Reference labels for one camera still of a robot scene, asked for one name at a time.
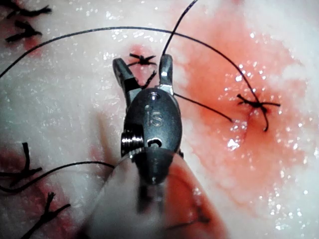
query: red blood stain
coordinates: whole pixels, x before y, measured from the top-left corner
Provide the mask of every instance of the red blood stain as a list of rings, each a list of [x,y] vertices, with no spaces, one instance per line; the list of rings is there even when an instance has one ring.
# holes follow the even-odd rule
[[[25,156],[23,153],[19,153],[17,149],[12,149],[9,147],[0,147],[0,170],[1,172],[20,172],[24,168]],[[30,169],[37,168],[38,165],[32,163],[30,160]],[[23,185],[26,182],[31,181],[37,176],[44,173],[40,171],[39,173],[33,175],[28,179],[20,181],[18,185]],[[5,183],[10,181],[1,180],[1,185],[4,186]],[[44,178],[41,181],[31,185],[29,188],[18,193],[21,198],[21,205],[18,208],[25,210],[25,219],[30,220],[30,222],[37,222],[40,216],[44,212],[44,207],[47,202],[47,197],[49,192],[54,192],[56,195],[50,204],[50,211],[55,211],[68,203],[68,199],[64,196],[64,192],[59,185],[53,184],[48,178]],[[56,218],[43,225],[39,231],[43,231],[46,238],[51,239],[71,239],[75,233],[74,222],[70,216],[70,208],[62,211]]]
[[[188,168],[174,164],[169,169],[165,198],[167,227],[185,225],[169,230],[169,238],[225,239],[226,228],[209,202],[198,181]]]
[[[282,78],[287,66],[302,64],[281,42],[249,29],[237,8],[222,4],[213,17],[199,17],[198,12],[197,16],[196,20],[185,19],[178,31],[200,38],[236,65],[241,64],[261,102],[282,105],[267,106],[270,126],[263,132],[265,119],[260,109],[238,105],[237,94],[251,101],[254,98],[236,69],[207,48],[181,38],[178,44],[173,41],[172,46],[187,59],[186,63],[179,62],[173,55],[175,66],[182,67],[187,78],[187,86],[178,86],[175,91],[184,92],[235,120],[231,123],[216,113],[179,100],[183,117],[195,120],[192,136],[200,139],[189,140],[189,144],[212,181],[235,204],[250,208],[253,205],[250,201],[268,196],[274,185],[280,187],[289,180],[287,175],[282,176],[282,171],[295,166],[306,169],[300,125],[318,133],[314,122],[309,120],[311,115],[302,114],[296,106],[305,97],[307,81]]]

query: tied suture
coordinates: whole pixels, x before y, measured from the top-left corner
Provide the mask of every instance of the tied suture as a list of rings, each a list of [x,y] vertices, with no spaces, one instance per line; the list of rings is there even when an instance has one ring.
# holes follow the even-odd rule
[[[162,52],[162,55],[164,55],[168,49],[168,46],[173,38],[174,35],[177,35],[179,37],[183,37],[185,39],[194,41],[198,44],[203,45],[204,47],[214,51],[215,53],[217,53],[218,55],[220,55],[221,57],[223,57],[224,59],[226,59],[237,71],[238,73],[242,76],[242,78],[244,79],[245,83],[247,84],[250,92],[253,94],[255,101],[249,101],[247,99],[245,99],[244,97],[242,97],[240,94],[237,95],[237,97],[241,100],[241,102],[239,102],[238,104],[249,104],[251,107],[256,108],[256,109],[260,109],[264,115],[265,121],[266,121],[266,127],[264,128],[264,131],[267,131],[269,128],[269,122],[267,119],[267,109],[265,108],[265,105],[272,105],[272,106],[277,106],[279,107],[280,104],[277,103],[271,103],[271,102],[260,102],[258,97],[256,96],[253,88],[251,87],[250,83],[248,82],[247,78],[245,77],[244,73],[242,73],[242,71],[240,70],[240,68],[230,59],[228,58],[226,55],[224,55],[222,52],[220,52],[219,50],[215,49],[214,47],[200,41],[197,40],[193,37],[181,34],[177,32],[177,28],[179,26],[179,24],[181,23],[183,17],[188,13],[188,11],[194,6],[194,4],[197,2],[198,0],[194,0],[190,3],[190,5],[185,9],[185,11],[182,13],[182,15],[179,17],[173,31],[169,31],[169,30],[164,30],[164,29],[158,29],[158,28],[151,28],[151,27],[138,27],[138,26],[110,26],[110,27],[102,27],[102,28],[95,28],[95,29],[89,29],[89,30],[84,30],[84,31],[79,31],[79,32],[74,32],[74,33],[70,33],[70,34],[66,34],[60,37],[56,37],[53,38],[51,40],[48,40],[46,42],[43,42],[33,48],[31,48],[30,50],[26,51],[25,53],[23,53],[20,57],[18,57],[13,63],[11,63],[1,74],[0,74],[0,79],[11,69],[13,68],[20,60],[22,60],[25,56],[27,56],[28,54],[32,53],[33,51],[35,51],[36,49],[48,45],[52,42],[64,39],[64,38],[68,38],[68,37],[72,37],[72,36],[76,36],[76,35],[81,35],[81,34],[87,34],[87,33],[91,33],[91,32],[97,32],[97,31],[107,31],[107,30],[121,30],[121,29],[132,29],[132,30],[146,30],[146,31],[155,31],[155,32],[162,32],[162,33],[169,33],[169,39],[164,47],[164,50]],[[4,7],[8,7],[10,9],[12,9],[12,12],[7,16],[7,19],[12,18],[15,15],[21,15],[21,16],[27,16],[27,17],[36,17],[39,16],[41,14],[48,14],[52,12],[52,9],[49,8],[49,6],[46,6],[40,10],[27,10],[27,9],[23,9],[20,8],[19,6],[17,6],[15,3],[13,3],[11,0],[3,0],[0,5],[4,6]],[[11,37],[8,37],[6,39],[6,41],[8,43],[10,42],[16,42],[19,41],[23,38],[29,38],[35,35],[42,35],[41,32],[36,31],[29,22],[27,21],[18,21],[16,20],[14,22],[14,25],[21,29],[24,30],[21,33],[18,33],[16,35],[13,35]],[[157,64],[154,62],[150,62],[150,60],[152,60],[155,56],[149,56],[149,57],[144,57],[142,55],[136,55],[136,54],[132,54],[130,53],[130,56],[133,58],[138,59],[138,61],[128,64],[128,66],[133,66],[136,64],[140,64],[140,65],[154,65],[157,67]],[[152,72],[152,74],[150,75],[150,77],[147,79],[146,83],[144,85],[141,86],[142,89],[145,89],[150,82],[152,81],[152,79],[154,78],[154,76],[157,74],[156,70],[154,70]],[[207,105],[204,105],[200,102],[197,102],[193,99],[190,99],[188,97],[182,96],[180,94],[174,93],[174,95],[176,97],[179,97],[183,100],[186,100],[190,103],[193,103],[197,106],[203,107],[209,111],[215,112],[219,115],[221,115],[222,117],[226,118],[228,121],[232,122],[231,117],[223,114],[222,112],[219,112],[215,109],[213,109],[212,107],[209,107]],[[49,176],[50,174],[52,174],[53,172],[56,172],[58,170],[67,168],[67,167],[72,167],[75,165],[82,165],[82,164],[99,164],[99,165],[103,165],[106,167],[110,167],[112,169],[114,169],[114,165],[105,163],[105,162],[101,162],[101,161],[84,161],[84,162],[76,162],[76,163],[70,163],[70,164],[66,164],[54,169],[51,169],[45,173],[43,173],[42,175],[35,177],[34,179],[30,180],[29,182],[19,186],[19,187],[15,187],[13,188],[13,186],[15,186],[16,184],[18,184],[21,180],[25,180],[30,178],[31,176],[39,173],[40,171],[42,171],[41,167],[35,168],[35,169],[30,169],[30,157],[29,157],[29,149],[28,149],[28,144],[26,142],[22,143],[23,146],[23,151],[24,151],[24,156],[25,156],[25,166],[24,168],[18,172],[18,173],[10,173],[10,172],[0,172],[0,178],[11,178],[12,182],[10,183],[9,187],[3,187],[0,186],[0,190],[9,194],[16,194],[16,193],[20,193],[23,190],[25,190],[26,188],[30,187],[31,185],[33,185],[34,183],[38,182],[39,180],[43,179],[46,176]],[[61,213],[63,210],[67,209],[68,207],[70,207],[70,204],[66,204],[63,207],[57,209],[56,211],[50,211],[49,207],[50,207],[50,203],[52,202],[53,198],[54,198],[55,194],[53,192],[48,193],[47,196],[47,202],[44,208],[44,213],[43,215],[40,217],[40,219],[36,222],[36,224],[27,232],[25,233],[21,238],[22,239],[28,239],[31,237],[31,235],[33,234],[33,232],[37,229],[39,229],[43,224],[51,221],[52,219],[54,219],[55,217],[58,216],[59,213]],[[174,226],[170,226],[167,228],[167,230],[174,230],[180,227],[184,227],[184,226],[188,226],[190,224],[193,223],[197,223],[197,222],[201,222],[201,223],[207,223],[209,222],[208,218],[205,218],[201,211],[200,208],[197,209],[197,213],[198,213],[198,219],[192,221],[192,222],[187,222],[187,223],[182,223],[182,224],[178,224],[178,225],[174,225]]]

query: blood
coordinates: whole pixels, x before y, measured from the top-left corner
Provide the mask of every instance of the blood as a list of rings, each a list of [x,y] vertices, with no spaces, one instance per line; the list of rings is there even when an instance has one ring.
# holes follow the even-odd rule
[[[1,172],[20,172],[24,168],[25,158],[23,152],[16,147],[0,147],[0,170]],[[30,161],[30,168],[32,169],[35,165],[32,164],[32,159]],[[43,172],[39,172],[28,179],[22,180],[17,186],[23,185],[23,183],[29,182],[30,180],[41,175]],[[4,186],[7,180],[1,180],[1,185]],[[68,203],[68,199],[64,196],[63,189],[59,185],[53,185],[48,178],[44,178],[29,188],[25,189],[17,195],[7,195],[1,194],[0,200],[5,200],[5,198],[12,197],[14,202],[18,198],[19,200],[19,212],[23,210],[24,220],[28,220],[27,226],[24,226],[24,232],[19,232],[23,236],[31,227],[40,219],[41,215],[44,213],[44,207],[46,205],[47,197],[49,192],[54,192],[56,195],[50,204],[50,211],[55,211],[65,204]],[[11,213],[15,214],[14,208],[8,209]],[[35,232],[38,233],[42,231],[46,238],[51,239],[71,239],[74,237],[75,224],[74,220],[71,218],[68,212],[70,208],[62,211],[56,218],[49,221],[47,224],[42,225],[42,227]]]
[[[261,110],[238,105],[237,94],[255,99],[236,69],[207,48],[180,38],[178,44],[173,41],[172,47],[184,56],[179,61],[180,56],[173,55],[175,69],[183,69],[187,79],[187,84],[178,84],[175,91],[234,121],[179,100],[182,116],[194,122],[188,134],[198,139],[188,143],[211,184],[216,184],[238,207],[252,209],[252,202],[293,182],[292,169],[307,168],[302,145],[311,142],[305,141],[304,131],[318,133],[314,116],[300,111],[298,105],[305,98],[307,80],[283,78],[286,67],[302,64],[282,42],[250,29],[242,10],[222,3],[213,17],[192,11],[198,17],[194,20],[190,13],[178,32],[196,36],[228,56],[241,68],[260,102],[281,104],[280,108],[266,106],[270,125],[264,132],[266,123]]]
[[[189,169],[177,164],[170,167],[167,178],[165,215],[167,227],[188,223],[169,230],[169,238],[227,238],[224,223],[199,182]]]

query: black suture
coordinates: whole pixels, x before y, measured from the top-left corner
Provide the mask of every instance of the black suture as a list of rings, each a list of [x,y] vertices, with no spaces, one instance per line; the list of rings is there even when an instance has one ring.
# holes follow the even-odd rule
[[[242,100],[241,102],[238,103],[239,105],[241,105],[241,104],[249,104],[253,108],[256,108],[256,109],[260,108],[261,109],[261,111],[262,111],[262,113],[264,115],[265,121],[266,121],[266,127],[264,128],[264,132],[266,132],[268,130],[268,128],[269,128],[269,121],[268,121],[268,118],[267,118],[267,115],[266,115],[267,109],[264,107],[264,105],[280,107],[280,104],[273,103],[273,102],[260,102],[258,100],[257,96],[256,96],[256,98],[257,98],[256,101],[249,101],[249,100],[245,99],[244,97],[242,97],[241,94],[238,94],[237,97]]]
[[[169,174],[169,177],[173,177],[175,179],[177,179],[178,181],[180,181],[182,184],[184,184],[184,186],[186,188],[188,188],[190,191],[192,191],[192,188],[190,188],[190,186],[180,177],[174,175],[174,174]],[[175,229],[178,229],[178,228],[182,228],[182,227],[187,227],[187,226],[190,226],[194,223],[209,223],[211,221],[210,218],[206,217],[205,215],[203,215],[202,213],[202,208],[198,205],[195,205],[196,207],[196,211],[197,211],[197,214],[198,214],[198,218],[196,220],[193,220],[191,222],[187,222],[187,223],[181,223],[181,224],[177,224],[177,225],[174,225],[174,226],[170,226],[170,227],[167,227],[166,230],[175,230]]]
[[[199,218],[199,219],[193,220],[191,222],[181,223],[181,224],[177,224],[177,225],[174,225],[174,226],[167,227],[166,230],[172,231],[172,230],[176,230],[176,229],[179,229],[179,228],[188,227],[188,226],[193,225],[195,223],[209,223],[209,222],[210,222],[209,218],[203,218],[203,219]]]
[[[42,13],[45,13],[45,14],[52,13],[52,9],[49,8],[49,5],[45,6],[44,8],[40,10],[33,10],[33,11],[20,8],[17,4],[13,3],[11,0],[1,0],[0,5],[11,8],[13,10],[13,12],[11,12],[6,17],[7,19],[10,19],[12,16],[17,14],[21,16],[35,17],[35,16],[39,16]]]
[[[54,169],[51,169],[50,171],[38,176],[37,178],[33,179],[32,181],[22,185],[21,187],[18,187],[18,188],[5,188],[5,187],[2,187],[0,186],[0,191],[4,191],[6,193],[19,193],[19,192],[22,192],[23,190],[25,190],[26,188],[28,188],[29,186],[31,186],[32,184],[36,183],[37,181],[41,180],[42,178],[46,177],[47,175],[57,171],[57,170],[60,170],[60,169],[63,169],[63,168],[67,168],[67,167],[71,167],[71,166],[75,166],[75,165],[82,165],[82,164],[101,164],[101,165],[104,165],[104,166],[107,166],[107,167],[110,167],[112,169],[115,168],[114,165],[112,164],[109,164],[109,163],[104,163],[104,162],[100,162],[100,161],[84,161],[84,162],[76,162],[76,163],[70,163],[70,164],[65,164],[65,165],[62,165],[60,167],[57,167],[57,168],[54,168]]]
[[[154,78],[154,76],[156,75],[156,71],[153,71],[153,73],[151,74],[151,76],[148,78],[148,80],[146,81],[145,85],[141,86],[141,89],[145,89],[147,88],[147,86],[149,86],[149,84],[151,83],[152,79]]]
[[[36,49],[45,46],[47,44],[50,44],[52,42],[64,39],[64,38],[68,38],[68,37],[72,37],[72,36],[76,36],[76,35],[81,35],[81,34],[86,34],[86,33],[91,33],[91,32],[97,32],[97,31],[107,31],[107,30],[128,30],[128,29],[133,29],[133,30],[146,30],[146,31],[156,31],[156,32],[163,32],[163,33],[172,33],[172,31],[169,30],[163,30],[163,29],[158,29],[158,28],[151,28],[151,27],[141,27],[141,26],[110,26],[110,27],[102,27],[102,28],[95,28],[95,29],[89,29],[89,30],[85,30],[85,31],[78,31],[78,32],[73,32],[70,34],[66,34],[63,36],[59,36],[56,38],[53,38],[51,40],[48,40],[46,42],[43,42],[37,46],[34,46],[33,48],[31,48],[30,50],[24,52],[21,56],[19,56],[14,62],[12,62],[1,74],[0,74],[0,79],[13,67],[15,66],[20,60],[22,60],[25,56],[27,56],[28,54],[30,54],[31,52],[35,51]],[[226,55],[224,55],[222,52],[220,52],[219,50],[215,49],[214,47],[208,45],[207,43],[204,43],[200,40],[197,40],[193,37],[175,32],[174,35],[186,38],[188,40],[194,41],[198,44],[201,44],[209,49],[211,49],[212,51],[216,52],[218,55],[220,55],[221,57],[223,57],[225,60],[227,60],[233,67],[236,68],[236,70],[239,72],[239,74],[243,77],[243,79],[245,80],[246,83],[248,83],[245,75],[241,72],[240,68],[232,61],[230,60]],[[197,104],[195,101],[189,100],[188,98],[184,97],[185,100],[190,101],[192,103]],[[202,106],[208,110],[214,111],[216,112],[214,109],[212,109],[211,107],[205,106],[201,103],[198,103],[197,105]]]
[[[34,28],[30,25],[30,23],[28,23],[27,21],[22,22],[22,21],[15,21],[15,26],[21,29],[24,29],[23,33],[18,33],[16,35],[10,36],[8,38],[6,38],[5,40],[10,43],[10,42],[15,42],[15,41],[19,41],[23,38],[29,38],[32,36],[36,36],[36,35],[41,35],[42,33],[39,31],[34,30]]]
[[[25,156],[24,168],[19,173],[5,173],[5,172],[0,173],[0,177],[13,177],[13,178],[15,178],[11,182],[10,187],[12,187],[15,184],[17,184],[20,180],[22,180],[24,178],[31,177],[35,173],[37,173],[37,172],[42,170],[41,167],[40,168],[36,168],[36,169],[30,169],[30,156],[29,156],[28,143],[24,142],[24,143],[22,143],[22,146],[23,146],[23,152],[24,152],[24,156]]]
[[[137,62],[133,62],[131,64],[128,64],[128,67],[136,65],[136,64],[140,64],[140,65],[157,65],[155,62],[150,62],[150,60],[152,60],[155,56],[149,56],[149,57],[144,57],[143,55],[136,55],[136,54],[132,54],[130,53],[131,57],[137,58],[139,59],[139,61]]]
[[[170,36],[169,36],[169,39],[168,39],[168,41],[167,41],[167,43],[166,43],[166,45],[165,45],[165,47],[164,47],[162,56],[165,55],[166,50],[167,50],[167,48],[168,48],[168,45],[170,44],[170,41],[172,40],[173,36],[175,35],[176,30],[177,30],[177,28],[178,28],[180,22],[182,21],[183,17],[188,13],[188,11],[191,9],[192,6],[194,6],[194,4],[195,4],[197,1],[198,1],[198,0],[192,1],[192,2],[190,3],[190,5],[185,9],[185,11],[184,11],[184,12],[181,14],[181,16],[179,17],[179,19],[178,19],[178,21],[177,21],[177,23],[176,23],[176,25],[175,25],[173,31],[171,32],[171,34],[170,34]]]
[[[44,207],[44,212],[42,214],[42,216],[40,217],[40,219],[35,223],[35,225],[26,233],[23,235],[23,237],[21,237],[21,239],[29,239],[31,237],[31,235],[38,230],[43,224],[48,223],[49,221],[51,221],[52,219],[56,218],[58,216],[58,214],[60,212],[62,212],[64,209],[70,207],[70,204],[66,204],[63,207],[51,212],[49,211],[50,208],[50,204],[54,198],[55,194],[54,193],[48,193],[48,198]]]
[[[204,105],[204,104],[202,104],[202,103],[200,103],[200,102],[194,101],[194,100],[192,100],[192,99],[190,99],[190,98],[187,98],[187,97],[185,97],[185,96],[179,95],[179,94],[177,94],[177,93],[174,93],[174,95],[177,96],[177,97],[180,97],[180,98],[182,98],[182,99],[184,99],[184,100],[187,100],[187,101],[189,101],[189,102],[192,102],[192,103],[194,103],[194,104],[196,104],[196,105],[198,105],[198,106],[204,107],[204,108],[206,108],[206,109],[208,109],[208,110],[210,110],[210,111],[213,111],[213,112],[219,114],[220,116],[223,116],[224,118],[228,119],[230,122],[233,122],[233,120],[232,120],[230,117],[228,117],[227,115],[223,114],[222,112],[219,112],[219,111],[217,111],[217,110],[215,110],[215,109],[213,109],[213,108],[211,108],[211,107],[209,107],[209,106],[206,106],[206,105]]]

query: moist tissue surface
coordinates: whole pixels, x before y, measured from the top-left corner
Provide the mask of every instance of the moist tissue surface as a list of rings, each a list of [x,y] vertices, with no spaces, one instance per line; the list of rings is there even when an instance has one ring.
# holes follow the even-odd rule
[[[52,14],[5,17],[0,6],[0,72],[23,52],[46,40],[105,26],[146,26],[172,30],[190,1],[22,0],[20,7]],[[174,62],[174,91],[212,107],[233,122],[183,99],[182,151],[216,214],[234,239],[316,239],[319,237],[317,65],[319,4],[293,1],[199,0],[178,32],[227,55],[245,74],[266,106],[239,105],[237,94],[254,101],[236,69],[220,55],[174,36],[168,54]],[[43,36],[7,44],[20,32],[14,20],[27,20]],[[24,166],[28,142],[31,168],[77,161],[119,160],[125,100],[112,60],[129,53],[156,55],[169,35],[113,30],[62,39],[26,56],[0,79],[0,170]],[[155,66],[132,67],[143,84]],[[91,210],[110,169],[83,165],[45,178],[17,195],[0,195],[0,238],[21,238],[43,213],[71,207],[37,230],[32,238],[73,238]]]

